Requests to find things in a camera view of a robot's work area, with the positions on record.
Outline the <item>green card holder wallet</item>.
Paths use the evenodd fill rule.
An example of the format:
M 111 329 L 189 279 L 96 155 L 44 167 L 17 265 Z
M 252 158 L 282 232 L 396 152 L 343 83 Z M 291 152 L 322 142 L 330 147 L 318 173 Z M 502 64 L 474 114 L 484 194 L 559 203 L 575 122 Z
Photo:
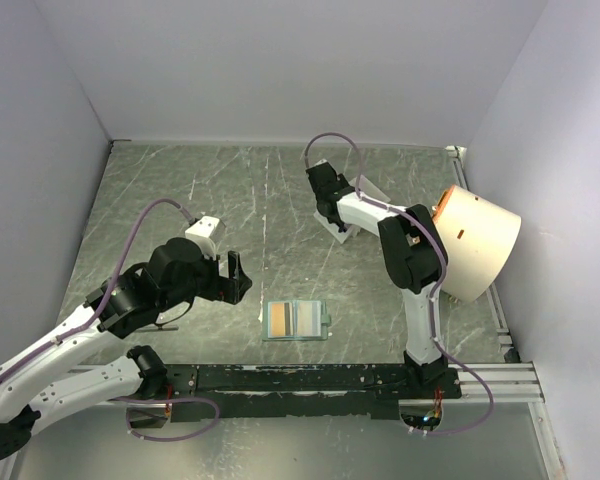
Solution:
M 321 332 L 317 337 L 301 337 L 296 332 L 296 310 L 297 303 L 299 301 L 319 301 L 321 304 Z M 269 337 L 269 305 L 271 302 L 291 302 L 293 304 L 293 330 L 294 333 L 290 337 L 282 338 L 270 338 Z M 329 336 L 329 328 L 331 326 L 331 316 L 327 311 L 327 305 L 324 301 L 320 300 L 278 300 L 270 301 L 264 310 L 263 324 L 262 324 L 262 339 L 264 341 L 322 341 L 326 340 Z

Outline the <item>white card tray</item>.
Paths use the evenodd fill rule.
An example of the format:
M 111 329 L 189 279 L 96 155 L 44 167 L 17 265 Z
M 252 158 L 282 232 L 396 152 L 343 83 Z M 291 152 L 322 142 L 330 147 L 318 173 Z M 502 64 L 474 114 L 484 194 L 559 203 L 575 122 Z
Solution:
M 372 193 L 380 193 L 386 201 L 387 197 L 365 176 L 362 176 L 363 187 L 369 187 Z M 357 194 L 353 185 L 353 192 L 344 196 L 337 203 L 341 219 L 347 227 L 344 233 L 339 233 L 336 225 L 329 224 L 322 217 L 317 207 L 314 211 L 314 218 L 322 225 L 340 244 L 343 244 L 349 238 L 355 237 L 361 230 L 365 230 L 376 237 L 379 236 L 378 224 L 392 214 L 387 209 L 386 202 L 368 196 L 364 191 Z

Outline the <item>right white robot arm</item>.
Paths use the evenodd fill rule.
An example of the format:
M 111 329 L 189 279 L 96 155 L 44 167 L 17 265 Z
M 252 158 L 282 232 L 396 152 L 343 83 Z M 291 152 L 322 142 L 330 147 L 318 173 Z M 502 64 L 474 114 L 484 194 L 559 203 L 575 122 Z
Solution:
M 427 207 L 384 204 L 358 192 L 327 162 L 306 169 L 316 218 L 339 241 L 359 230 L 378 237 L 384 265 L 401 291 L 407 324 L 406 390 L 423 398 L 447 369 L 439 336 L 439 291 L 448 257 Z

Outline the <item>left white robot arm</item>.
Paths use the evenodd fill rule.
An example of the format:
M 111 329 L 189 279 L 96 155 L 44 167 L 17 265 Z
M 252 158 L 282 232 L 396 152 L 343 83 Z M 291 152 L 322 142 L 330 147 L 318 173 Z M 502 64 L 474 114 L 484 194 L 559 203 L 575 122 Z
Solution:
M 228 274 L 222 276 L 218 257 L 182 237 L 103 283 L 64 322 L 0 365 L 0 461 L 44 428 L 97 403 L 119 397 L 144 402 L 161 395 L 167 368 L 148 345 L 94 371 L 66 374 L 180 304 L 202 298 L 236 305 L 251 286 L 239 253 L 229 252 Z

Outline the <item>aluminium extrusion frame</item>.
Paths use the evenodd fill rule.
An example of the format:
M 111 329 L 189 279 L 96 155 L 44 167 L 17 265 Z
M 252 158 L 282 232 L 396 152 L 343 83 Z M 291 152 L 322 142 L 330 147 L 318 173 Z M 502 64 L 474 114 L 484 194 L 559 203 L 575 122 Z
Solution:
M 544 396 L 535 367 L 530 363 L 495 363 L 451 365 L 458 374 L 461 397 L 444 399 L 440 393 L 433 403 L 419 406 L 414 401 L 399 404 L 400 421 L 412 434 L 422 437 L 441 435 L 445 438 L 466 433 L 491 432 L 495 443 L 512 457 L 523 449 L 544 455 L 542 440 L 545 410 Z M 195 423 L 210 418 L 219 421 L 218 405 L 206 398 L 125 400 L 131 415 L 130 426 L 139 429 L 144 421 L 157 428 L 167 421 Z M 368 416 L 319 416 L 367 417 Z M 319 418 L 292 417 L 284 418 Z

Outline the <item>beige cylindrical drum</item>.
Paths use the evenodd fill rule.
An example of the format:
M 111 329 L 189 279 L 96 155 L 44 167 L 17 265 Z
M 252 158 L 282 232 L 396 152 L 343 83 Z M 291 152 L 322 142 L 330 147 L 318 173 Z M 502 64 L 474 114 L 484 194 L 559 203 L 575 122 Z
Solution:
M 448 256 L 442 290 L 462 302 L 475 301 L 511 255 L 521 217 L 453 185 L 440 198 L 433 222 Z

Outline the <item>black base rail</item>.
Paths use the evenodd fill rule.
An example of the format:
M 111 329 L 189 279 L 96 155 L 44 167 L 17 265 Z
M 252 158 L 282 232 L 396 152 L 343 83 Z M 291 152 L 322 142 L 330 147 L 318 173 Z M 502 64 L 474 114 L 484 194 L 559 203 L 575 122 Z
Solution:
M 223 419 L 353 415 L 396 420 L 402 401 L 430 405 L 437 393 L 444 399 L 461 397 L 455 369 L 422 380 L 415 368 L 402 363 L 170 364 L 131 397 L 206 398 L 218 405 Z

